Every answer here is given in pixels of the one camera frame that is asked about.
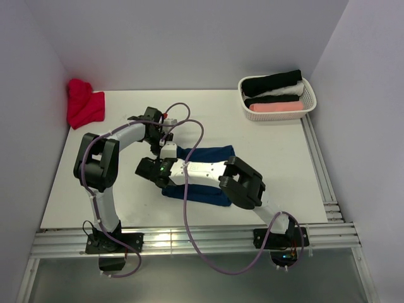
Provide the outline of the blue Mickey Mouse t-shirt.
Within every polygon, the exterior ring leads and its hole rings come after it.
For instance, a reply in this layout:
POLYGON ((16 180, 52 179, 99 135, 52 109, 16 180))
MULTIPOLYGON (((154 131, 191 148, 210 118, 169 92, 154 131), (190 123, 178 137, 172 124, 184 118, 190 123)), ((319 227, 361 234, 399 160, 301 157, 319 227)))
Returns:
MULTIPOLYGON (((223 147, 197 148, 189 157, 190 162, 222 162, 235 156, 234 147, 227 145, 223 147)), ((168 198, 184 199, 185 185, 167 186, 162 189, 162 195, 168 198)), ((217 187, 190 184, 187 191, 187 200, 209 205, 228 207, 232 204, 225 193, 217 187)))

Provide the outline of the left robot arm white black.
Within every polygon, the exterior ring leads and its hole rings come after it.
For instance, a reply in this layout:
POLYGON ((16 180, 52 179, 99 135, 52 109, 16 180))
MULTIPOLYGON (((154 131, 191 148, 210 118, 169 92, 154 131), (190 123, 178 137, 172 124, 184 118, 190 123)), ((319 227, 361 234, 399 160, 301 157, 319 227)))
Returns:
POLYGON ((163 147, 173 138, 169 129, 176 122, 167 122, 167 113, 147 107, 145 113, 133 116, 128 123, 105 134, 86 133, 81 141, 73 175, 89 195, 94 223, 89 241, 116 252, 123 245, 121 221, 116 213, 113 185, 117 180, 119 155, 133 143, 146 142, 154 159, 141 160, 138 170, 154 169, 161 162, 163 147))

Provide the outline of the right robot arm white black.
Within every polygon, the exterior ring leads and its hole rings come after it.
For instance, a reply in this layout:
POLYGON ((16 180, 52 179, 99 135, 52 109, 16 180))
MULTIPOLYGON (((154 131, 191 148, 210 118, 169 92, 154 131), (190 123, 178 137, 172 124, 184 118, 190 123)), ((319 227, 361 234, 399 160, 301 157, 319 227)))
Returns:
POLYGON ((292 219, 270 202, 263 176, 239 157, 221 162, 145 157, 135 174, 154 183, 169 198, 252 210, 262 221, 273 224, 270 235, 280 246, 295 238, 292 219))

